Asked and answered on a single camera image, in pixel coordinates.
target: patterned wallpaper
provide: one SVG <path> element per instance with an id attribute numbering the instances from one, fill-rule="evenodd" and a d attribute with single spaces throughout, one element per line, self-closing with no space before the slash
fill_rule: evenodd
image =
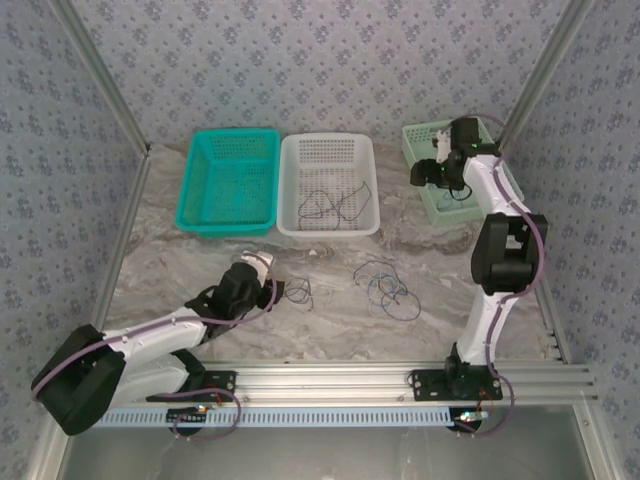
<path id="1" fill-rule="evenodd" d="M 506 117 L 565 0 L 73 0 L 147 140 Z"/>
<path id="2" fill-rule="evenodd" d="M 577 361 L 593 365 L 640 479 L 640 4 L 598 2 L 511 165 L 551 222 L 548 278 Z"/>
<path id="3" fill-rule="evenodd" d="M 0 2 L 0 479 L 22 478 L 34 374 L 89 320 L 138 161 L 45 0 Z"/>

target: marble surface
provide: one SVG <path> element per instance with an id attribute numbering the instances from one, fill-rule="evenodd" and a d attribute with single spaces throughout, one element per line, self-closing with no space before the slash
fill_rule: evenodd
<path id="1" fill-rule="evenodd" d="M 198 347 L 203 358 L 318 360 L 441 360 L 461 334 L 475 294 L 470 258 L 480 223 L 432 227 L 399 146 L 376 144 L 381 227 L 357 243 L 297 243 L 274 227 L 266 237 L 203 239 L 174 226 L 185 153 L 151 150 L 149 176 L 131 233 L 105 328 L 166 315 L 216 284 L 243 250 L 276 258 L 279 278 L 309 277 L 315 307 L 282 299 L 260 320 Z M 398 322 L 371 306 L 352 272 L 383 260 L 422 304 L 412 322 Z M 369 274 L 380 272 L 370 267 Z M 407 299 L 393 313 L 415 313 Z M 513 309 L 497 344 L 497 358 L 550 358 L 534 295 Z"/>

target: cable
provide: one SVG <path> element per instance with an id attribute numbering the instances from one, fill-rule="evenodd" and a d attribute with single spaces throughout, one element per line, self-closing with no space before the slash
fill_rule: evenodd
<path id="1" fill-rule="evenodd" d="M 352 218 L 347 218 L 345 217 L 342 212 L 341 209 L 344 205 L 344 202 L 353 197 L 354 195 L 356 195 L 360 190 L 362 190 L 363 188 L 366 188 L 367 191 L 369 192 L 369 196 L 367 197 L 367 199 L 365 200 L 365 202 L 362 205 L 362 208 L 360 208 L 360 211 Z M 300 213 L 302 211 L 302 209 L 304 208 L 304 206 L 309 202 L 309 200 L 311 200 L 311 197 L 313 197 L 313 195 L 317 194 L 317 193 L 321 193 L 323 194 L 327 200 L 329 201 L 329 204 L 331 205 L 331 207 L 327 208 L 327 209 L 322 209 L 322 207 L 320 206 L 320 204 L 316 201 L 315 204 L 318 207 L 318 211 L 317 212 L 311 212 L 311 213 L 306 213 L 306 214 L 302 214 Z M 362 182 L 362 186 L 356 190 L 354 190 L 352 193 L 350 193 L 349 195 L 347 195 L 346 197 L 344 196 L 344 193 L 340 194 L 340 201 L 338 201 L 337 203 L 333 203 L 333 201 L 331 200 L 331 197 L 329 196 L 329 194 L 322 190 L 322 189 L 318 189 L 318 190 L 314 190 L 313 192 L 311 192 L 307 198 L 304 200 L 304 202 L 302 202 L 300 204 L 300 206 L 298 207 L 298 230 L 303 230 L 302 229 L 302 220 L 310 218 L 310 219 L 321 219 L 324 218 L 324 214 L 325 213 L 329 213 L 331 211 L 336 212 L 336 214 L 338 215 L 338 223 L 336 224 L 336 226 L 333 228 L 333 230 L 338 230 L 338 228 L 340 227 L 340 221 L 344 220 L 345 222 L 353 222 L 355 220 L 358 219 L 358 217 L 360 217 L 360 215 L 362 214 L 362 212 L 364 211 L 365 207 L 367 206 L 367 203 L 369 203 L 369 200 L 371 200 L 371 197 L 373 196 L 373 193 L 371 192 L 371 189 L 369 188 L 369 185 L 367 185 L 367 182 Z"/>
<path id="2" fill-rule="evenodd" d="M 376 275 L 367 275 L 365 273 L 358 273 L 360 270 L 362 270 L 364 267 L 366 267 L 367 265 L 371 265 L 371 264 L 380 264 L 380 265 L 385 265 L 387 267 L 389 267 L 391 270 L 393 270 L 393 275 L 389 275 L 386 273 L 378 273 Z M 383 261 L 379 261 L 379 260 L 369 260 L 365 263 L 363 263 L 362 265 L 360 265 L 358 268 L 356 268 L 353 272 L 352 278 L 354 283 L 357 286 L 360 286 L 360 284 L 358 283 L 358 278 L 360 278 L 361 276 L 366 275 L 370 277 L 370 280 L 367 284 L 367 296 L 369 297 L 369 313 L 371 313 L 373 315 L 373 313 L 371 312 L 371 305 L 375 305 L 376 307 L 380 307 L 384 310 L 384 312 L 389 316 L 389 318 L 396 320 L 398 322 L 411 322 L 413 320 L 416 320 L 420 314 L 422 313 L 422 305 L 420 304 L 420 299 L 413 293 L 410 292 L 409 289 L 407 288 L 406 284 L 400 280 L 400 277 L 398 276 L 398 271 L 396 270 L 396 268 L 388 263 L 388 262 L 383 262 Z M 392 284 L 392 291 L 386 291 L 384 289 L 381 288 L 381 282 L 383 280 L 389 280 L 391 281 Z M 382 297 L 379 299 L 380 303 L 377 303 L 375 301 L 375 299 L 372 296 L 371 293 L 371 287 L 375 285 L 376 286 L 376 291 L 381 291 L 382 292 Z M 393 315 L 390 311 L 389 311 L 389 307 L 393 306 L 393 303 L 395 303 L 396 305 L 400 305 L 400 302 L 398 301 L 398 295 L 400 296 L 411 296 L 413 298 L 415 298 L 416 303 L 417 303 L 417 312 L 416 314 L 411 317 L 411 318 L 399 318 L 395 315 Z"/>
<path id="3" fill-rule="evenodd" d="M 187 441 L 191 441 L 191 440 L 197 440 L 197 441 L 220 440 L 221 438 L 224 438 L 224 437 L 230 435 L 231 433 L 233 433 L 238 428 L 238 424 L 240 423 L 240 419 L 242 418 L 242 405 L 240 404 L 240 400 L 238 400 L 238 397 L 236 397 L 233 394 L 233 392 L 230 392 L 229 390 L 224 390 L 222 388 L 203 388 L 201 390 L 192 390 L 191 392 L 162 393 L 162 394 L 156 395 L 156 396 L 157 397 L 161 397 L 161 398 L 188 398 L 188 397 L 193 397 L 195 395 L 204 395 L 204 394 L 224 395 L 225 397 L 228 397 L 231 400 L 233 400 L 233 403 L 235 403 L 236 407 L 237 407 L 237 409 L 236 409 L 237 413 L 236 413 L 236 417 L 233 419 L 233 423 L 225 431 L 220 432 L 220 433 L 215 433 L 213 435 L 198 435 L 197 437 L 196 436 L 186 436 L 186 435 L 181 435 L 178 432 L 178 424 L 180 423 L 180 420 L 182 420 L 184 417 L 189 415 L 188 413 L 182 413 L 182 414 L 178 415 L 178 417 L 174 420 L 173 427 L 171 428 L 173 430 L 173 433 L 176 436 L 176 438 L 184 438 Z"/>
<path id="4" fill-rule="evenodd" d="M 56 375 L 58 375 L 62 370 L 64 370 L 65 368 L 67 368 L 69 365 L 71 365 L 73 362 L 75 362 L 76 360 L 84 357 L 85 355 L 94 352 L 96 350 L 98 350 L 99 348 L 102 348 L 104 346 L 110 345 L 112 343 L 116 343 L 116 342 L 120 342 L 124 339 L 126 340 L 130 340 L 132 338 L 137 337 L 138 335 L 142 335 L 143 333 L 147 333 L 150 332 L 152 330 L 155 330 L 157 328 L 162 328 L 165 327 L 167 325 L 172 325 L 172 324 L 176 324 L 176 323 L 183 323 L 183 322 L 193 322 L 193 321 L 198 321 L 198 322 L 202 322 L 205 324 L 211 324 L 211 325 L 226 325 L 226 326 L 238 326 L 238 325 L 243 325 L 245 323 L 249 323 L 252 322 L 254 320 L 257 320 L 258 318 L 260 318 L 262 315 L 265 314 L 265 312 L 269 311 L 271 309 L 271 307 L 273 307 L 274 303 L 276 302 L 276 295 L 278 292 L 278 285 L 276 283 L 276 277 L 273 273 L 273 269 L 271 268 L 271 265 L 269 265 L 268 262 L 266 262 L 265 260 L 263 260 L 259 255 L 256 255 L 254 253 L 244 253 L 243 255 L 248 255 L 254 258 L 257 258 L 260 262 L 262 262 L 266 267 L 267 267 L 267 272 L 269 274 L 269 276 L 271 277 L 271 298 L 269 299 L 269 302 L 267 303 L 267 305 L 265 306 L 264 309 L 260 310 L 260 312 L 258 312 L 256 315 L 249 317 L 249 318 L 242 318 L 240 320 L 232 320 L 232 321 L 228 321 L 228 320 L 220 320 L 220 319 L 216 319 L 216 318 L 204 318 L 204 317 L 199 317 L 199 316 L 191 316 L 191 317 L 182 317 L 182 318 L 168 318 L 162 322 L 158 322 L 158 323 L 154 323 L 151 325 L 145 325 L 144 327 L 140 327 L 138 329 L 135 330 L 131 330 L 127 333 L 124 333 L 122 335 L 117 335 L 115 337 L 110 337 L 107 338 L 105 340 L 100 340 L 99 342 L 96 343 L 92 343 L 91 345 L 83 348 L 82 350 L 77 351 L 76 353 L 74 353 L 73 355 L 70 355 L 69 357 L 67 357 L 66 359 L 64 359 L 62 362 L 60 362 L 58 365 L 56 365 L 54 368 L 51 369 L 51 371 L 49 373 L 47 373 L 42 380 L 40 380 L 38 382 L 38 384 L 33 387 L 33 390 L 31 390 L 31 400 L 33 401 L 37 401 L 38 400 L 38 394 L 40 393 L 40 391 L 51 381 L 52 378 L 54 378 Z"/>
<path id="5" fill-rule="evenodd" d="M 501 127 L 504 128 L 504 123 L 499 120 L 496 117 L 493 117 L 492 115 L 485 115 L 485 114 L 476 114 L 476 113 L 472 113 L 469 115 L 465 115 L 464 117 L 459 117 L 459 118 L 465 118 L 465 117 L 470 117 L 470 116 L 475 116 L 475 117 L 484 117 L 484 118 L 489 118 L 493 121 L 495 121 L 496 123 L 498 123 Z M 509 206 L 511 206 L 516 212 L 518 212 L 518 214 L 520 216 L 522 216 L 522 218 L 524 219 L 525 223 L 527 224 L 527 226 L 529 227 L 529 229 L 531 230 L 531 233 L 533 234 L 533 237 L 535 239 L 536 242 L 536 250 L 538 253 L 538 265 L 536 268 L 536 273 L 533 277 L 533 280 L 531 281 L 531 283 L 529 284 L 529 286 L 527 286 L 527 288 L 525 288 L 523 291 L 518 292 L 518 293 L 513 293 L 511 295 L 507 295 L 506 297 L 504 297 L 500 303 L 498 304 L 498 308 L 496 309 L 496 313 L 493 317 L 493 319 L 491 320 L 491 325 L 489 326 L 489 331 L 487 332 L 487 338 L 485 340 L 485 357 L 486 357 L 486 362 L 487 362 L 487 368 L 489 369 L 489 373 L 491 373 L 491 376 L 495 379 L 500 380 L 501 382 L 503 382 L 507 388 L 509 389 L 509 407 L 507 410 L 507 414 L 504 416 L 504 418 L 500 421 L 500 423 L 498 423 L 496 426 L 494 426 L 493 428 L 485 431 L 485 432 L 476 432 L 473 428 L 469 427 L 468 425 L 462 423 L 462 422 L 455 422 L 456 425 L 464 428 L 465 430 L 469 431 L 471 434 L 478 436 L 478 437 L 485 437 L 488 435 L 491 435 L 493 433 L 496 433 L 500 430 L 502 430 L 505 425 L 509 422 L 509 420 L 511 419 L 512 415 L 513 415 L 513 408 L 515 406 L 515 394 L 513 391 L 513 385 L 511 384 L 511 382 L 504 377 L 503 375 L 500 375 L 496 369 L 493 367 L 493 364 L 491 362 L 491 340 L 493 339 L 493 332 L 498 324 L 498 321 L 500 319 L 500 315 L 502 314 L 502 310 L 504 305 L 506 304 L 506 302 L 508 302 L 509 300 L 513 300 L 514 298 L 519 298 L 519 297 L 523 297 L 529 293 L 531 293 L 537 286 L 538 283 L 540 282 L 540 280 L 542 279 L 542 275 L 544 274 L 544 242 L 542 240 L 542 235 L 540 235 L 540 232 L 538 231 L 538 228 L 536 227 L 536 224 L 534 223 L 534 221 L 532 220 L 532 218 L 529 216 L 529 214 L 527 212 L 525 212 L 515 201 L 514 199 L 512 199 L 506 188 L 504 187 L 504 185 L 502 184 L 502 182 L 500 181 L 500 175 L 498 172 L 498 167 L 500 166 L 500 164 L 504 161 L 504 156 L 501 156 L 500 158 L 498 158 L 498 160 L 496 161 L 496 163 L 493 164 L 493 169 L 492 169 L 492 176 L 493 176 L 493 180 L 496 182 L 496 186 L 498 188 L 498 191 L 500 192 L 500 194 L 502 195 L 502 197 L 504 198 L 504 200 L 507 202 L 507 204 Z"/>
<path id="6" fill-rule="evenodd" d="M 469 193 L 468 193 L 468 194 L 467 194 L 467 196 L 466 196 L 466 197 L 464 197 L 464 198 L 456 198 L 456 197 L 453 195 L 453 190 L 451 190 L 451 187 L 449 187 L 449 195 L 451 195 L 451 198 L 452 198 L 453 200 L 455 200 L 455 201 L 457 201 L 457 202 L 464 202 L 465 200 L 468 200 L 469 198 L 471 198 L 471 195 L 473 195 L 473 189 L 472 189 L 469 185 L 467 185 L 466 183 L 464 184 L 464 186 L 465 186 L 465 187 L 467 187 L 467 188 L 469 189 Z"/>
<path id="7" fill-rule="evenodd" d="M 299 286 L 292 286 L 291 284 L 294 282 L 300 282 Z M 302 292 L 301 298 L 294 298 L 298 292 Z M 294 278 L 291 280 L 287 287 L 284 289 L 283 296 L 287 298 L 290 302 L 295 303 L 296 305 L 307 305 L 311 303 L 309 307 L 309 311 L 313 310 L 313 296 L 311 295 L 311 281 L 309 277 L 306 278 Z"/>
<path id="8" fill-rule="evenodd" d="M 476 412 L 479 411 L 480 407 L 482 406 L 482 396 L 484 395 L 491 402 L 491 407 L 489 407 L 489 415 L 492 415 L 493 414 L 493 397 L 489 395 L 489 392 L 487 392 L 484 388 L 481 388 L 478 391 L 478 394 L 480 395 L 480 401 L 478 402 L 478 407 L 476 408 Z"/>

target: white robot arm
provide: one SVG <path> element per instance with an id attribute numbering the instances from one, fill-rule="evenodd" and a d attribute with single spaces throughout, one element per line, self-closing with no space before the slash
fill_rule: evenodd
<path id="1" fill-rule="evenodd" d="M 79 327 L 36 376 L 32 397 L 65 433 L 76 435 L 109 408 L 202 388 L 206 371 L 185 349 L 252 320 L 244 316 L 254 307 L 264 312 L 277 303 L 284 284 L 274 278 L 266 281 L 272 264 L 270 254 L 245 252 L 220 285 L 168 315 L 120 330 Z"/>
<path id="2" fill-rule="evenodd" d="M 518 296 L 539 278 L 547 221 L 531 214 L 518 199 L 505 175 L 498 145 L 481 142 L 476 118 L 462 117 L 448 127 L 450 134 L 438 132 L 434 141 L 438 158 L 412 166 L 411 184 L 431 183 L 450 191 L 468 187 L 475 193 L 485 215 L 471 259 L 478 287 L 466 328 L 444 369 L 412 372 L 414 398 L 479 401 L 481 392 L 490 392 L 492 398 L 501 399 L 493 368 L 495 344 Z"/>

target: plastic basket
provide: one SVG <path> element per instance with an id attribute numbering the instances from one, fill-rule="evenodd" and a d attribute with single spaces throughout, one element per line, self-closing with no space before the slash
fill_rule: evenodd
<path id="1" fill-rule="evenodd" d="M 280 134 L 198 132 L 191 140 L 176 226 L 203 237 L 266 235 L 276 220 Z"/>
<path id="2" fill-rule="evenodd" d="M 418 160 L 436 158 L 437 149 L 433 146 L 432 139 L 436 138 L 438 130 L 442 130 L 450 122 L 451 120 L 443 120 L 419 125 L 407 125 L 402 128 L 402 152 L 409 164 L 409 168 Z M 478 119 L 478 126 L 482 141 L 492 142 L 489 132 L 480 119 Z M 516 184 L 509 167 L 506 164 L 503 165 L 504 173 L 514 192 L 520 200 L 524 200 L 524 195 Z M 478 201 L 473 194 L 464 201 L 458 201 L 451 198 L 451 193 L 448 190 L 438 188 L 435 185 L 417 188 L 420 192 L 420 197 L 422 197 L 422 203 L 424 203 L 427 210 L 429 220 L 434 226 L 452 225 L 483 217 L 482 210 L 480 210 Z M 458 198 L 464 198 L 466 192 L 454 192 L 454 195 Z"/>
<path id="3" fill-rule="evenodd" d="M 297 240 L 357 239 L 380 228 L 371 139 L 349 133 L 282 142 L 278 230 Z"/>

